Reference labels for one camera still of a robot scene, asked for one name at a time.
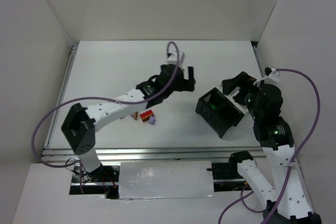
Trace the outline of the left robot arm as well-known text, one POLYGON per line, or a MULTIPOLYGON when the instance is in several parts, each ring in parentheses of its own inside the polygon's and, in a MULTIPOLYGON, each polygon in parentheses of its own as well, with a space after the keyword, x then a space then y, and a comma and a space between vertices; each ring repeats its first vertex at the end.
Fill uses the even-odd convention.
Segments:
POLYGON ((189 66, 187 73, 185 79, 181 67, 161 65, 159 74, 112 101, 87 107, 76 103, 70 107, 61 130, 91 181, 101 179, 104 174, 95 150, 96 133, 115 120, 162 103, 174 91, 194 91, 194 68, 189 66))

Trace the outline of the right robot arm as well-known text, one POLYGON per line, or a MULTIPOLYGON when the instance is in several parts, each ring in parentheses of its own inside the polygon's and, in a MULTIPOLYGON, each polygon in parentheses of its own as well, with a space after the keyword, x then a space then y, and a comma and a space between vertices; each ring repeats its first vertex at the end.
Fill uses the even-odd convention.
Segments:
POLYGON ((233 100, 247 108, 254 124, 253 132, 271 167, 274 184, 258 169, 247 152, 230 156, 229 162, 242 176, 263 206, 263 223, 321 223, 321 217, 309 205, 295 166, 298 149, 295 148, 291 128, 281 117, 283 98, 280 73, 267 68, 260 80, 245 72, 222 81, 223 94, 239 91, 233 100))

